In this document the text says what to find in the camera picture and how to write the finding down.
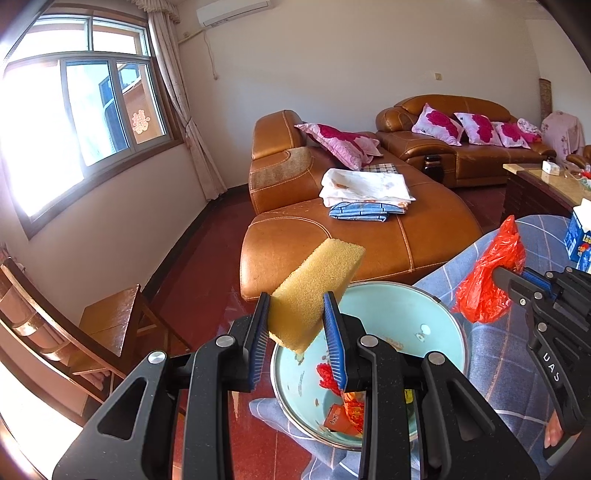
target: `sofa armrest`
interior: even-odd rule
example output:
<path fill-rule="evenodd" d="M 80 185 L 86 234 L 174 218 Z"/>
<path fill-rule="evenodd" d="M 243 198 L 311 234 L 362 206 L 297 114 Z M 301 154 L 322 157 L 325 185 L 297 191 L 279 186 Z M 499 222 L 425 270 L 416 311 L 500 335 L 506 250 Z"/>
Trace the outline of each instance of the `sofa armrest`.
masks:
<path fill-rule="evenodd" d="M 391 154 L 400 160 L 412 157 L 424 157 L 425 155 L 454 154 L 456 151 L 451 145 L 427 135 L 415 134 L 409 131 L 378 132 L 378 139 Z"/>
<path fill-rule="evenodd" d="M 338 162 L 321 148 L 298 147 L 254 160 L 248 189 L 256 214 L 318 198 L 322 177 Z"/>
<path fill-rule="evenodd" d="M 271 113 L 257 120 L 252 134 L 252 159 L 306 146 L 307 137 L 294 126 L 300 123 L 300 117 L 292 110 Z"/>
<path fill-rule="evenodd" d="M 554 150 L 553 148 L 550 148 L 547 145 L 544 145 L 541 142 L 530 143 L 528 145 L 531 147 L 531 149 L 534 152 L 539 153 L 543 157 L 554 157 L 554 158 L 556 158 L 556 150 Z"/>
<path fill-rule="evenodd" d="M 571 154 L 567 155 L 566 161 L 574 163 L 578 166 L 578 168 L 584 169 L 585 165 L 591 165 L 591 160 L 588 158 L 583 157 L 582 155 Z"/>
<path fill-rule="evenodd" d="M 375 126 L 380 132 L 398 132 L 410 130 L 418 117 L 405 110 L 402 106 L 395 105 L 378 113 L 375 118 Z"/>

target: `red plastic bag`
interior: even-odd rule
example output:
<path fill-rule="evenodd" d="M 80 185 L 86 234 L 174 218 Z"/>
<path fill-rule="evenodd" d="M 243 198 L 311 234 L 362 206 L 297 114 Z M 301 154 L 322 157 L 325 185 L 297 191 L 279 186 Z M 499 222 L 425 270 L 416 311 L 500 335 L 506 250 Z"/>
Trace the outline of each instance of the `red plastic bag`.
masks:
<path fill-rule="evenodd" d="M 492 281 L 492 271 L 496 267 L 505 267 L 519 274 L 525 267 L 525 248 L 513 215 L 503 222 L 495 239 L 477 260 L 474 270 L 458 286 L 454 312 L 460 312 L 472 323 L 492 323 L 508 312 L 511 307 L 509 296 Z"/>

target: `window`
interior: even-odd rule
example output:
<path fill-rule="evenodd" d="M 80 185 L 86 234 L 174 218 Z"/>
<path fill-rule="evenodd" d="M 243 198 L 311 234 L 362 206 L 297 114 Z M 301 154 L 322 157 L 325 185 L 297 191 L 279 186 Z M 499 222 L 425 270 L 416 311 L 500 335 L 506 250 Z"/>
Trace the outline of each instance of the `window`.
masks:
<path fill-rule="evenodd" d="M 8 61 L 0 148 L 17 211 L 31 224 L 91 179 L 170 143 L 144 27 L 46 15 Z"/>

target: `pink pillowcase with red flowers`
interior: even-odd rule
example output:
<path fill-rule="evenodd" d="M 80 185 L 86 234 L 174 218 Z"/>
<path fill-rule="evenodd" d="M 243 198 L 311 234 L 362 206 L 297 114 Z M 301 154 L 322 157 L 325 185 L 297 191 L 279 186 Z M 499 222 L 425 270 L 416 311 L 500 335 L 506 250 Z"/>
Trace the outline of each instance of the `pink pillowcase with red flowers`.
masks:
<path fill-rule="evenodd" d="M 534 124 L 529 123 L 525 118 L 517 120 L 517 127 L 521 131 L 521 136 L 527 143 L 541 143 L 542 132 Z"/>
<path fill-rule="evenodd" d="M 423 113 L 421 113 L 417 123 L 413 125 L 412 131 L 416 134 L 437 138 L 448 145 L 462 146 L 460 143 L 464 133 L 462 126 L 445 113 L 431 108 L 428 103 L 425 104 Z"/>
<path fill-rule="evenodd" d="M 374 157 L 383 156 L 377 148 L 379 140 L 374 138 L 341 132 L 322 124 L 301 124 L 295 127 L 308 134 L 351 170 L 359 171 L 363 165 L 371 163 Z"/>
<path fill-rule="evenodd" d="M 499 134 L 499 138 L 503 143 L 503 147 L 513 148 L 522 147 L 531 150 L 531 147 L 525 141 L 525 138 L 521 135 L 521 130 L 517 124 L 493 122 L 492 125 L 495 127 L 496 132 Z"/>
<path fill-rule="evenodd" d="M 472 145 L 496 145 L 502 147 L 501 139 L 487 116 L 478 113 L 454 113 L 462 123 Z"/>

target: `air conditioner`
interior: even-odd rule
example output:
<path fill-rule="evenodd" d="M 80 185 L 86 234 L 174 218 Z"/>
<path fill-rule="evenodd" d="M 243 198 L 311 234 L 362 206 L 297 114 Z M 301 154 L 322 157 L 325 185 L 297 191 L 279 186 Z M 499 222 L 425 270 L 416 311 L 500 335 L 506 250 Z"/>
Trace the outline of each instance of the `air conditioner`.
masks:
<path fill-rule="evenodd" d="M 197 9 L 197 18 L 202 27 L 215 27 L 219 24 L 272 8 L 271 0 L 217 0 Z"/>

